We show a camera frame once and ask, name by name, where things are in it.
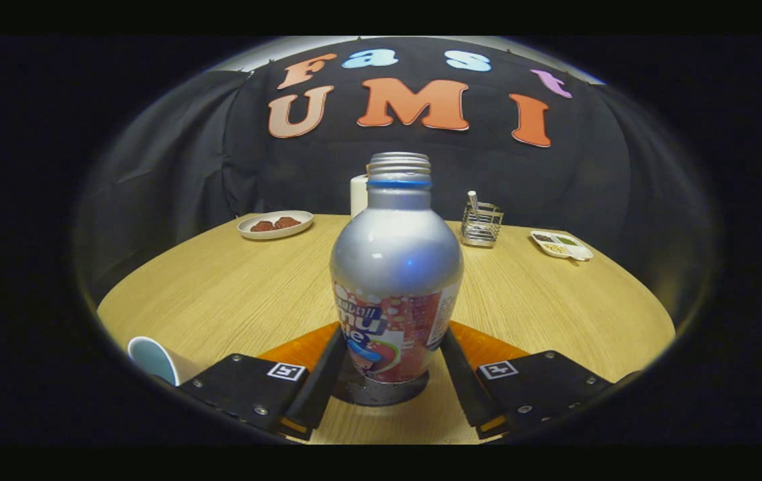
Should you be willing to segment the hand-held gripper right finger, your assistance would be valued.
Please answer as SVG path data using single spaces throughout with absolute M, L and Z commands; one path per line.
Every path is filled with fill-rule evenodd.
M 609 395 L 618 383 L 556 350 L 528 353 L 453 322 L 441 341 L 443 360 L 470 427 L 481 440 L 543 434 Z

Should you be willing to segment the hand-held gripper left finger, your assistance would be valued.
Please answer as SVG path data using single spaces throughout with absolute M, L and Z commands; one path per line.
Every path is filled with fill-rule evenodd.
M 257 356 L 231 353 L 180 390 L 240 426 L 308 441 L 334 392 L 346 345 L 325 325 Z

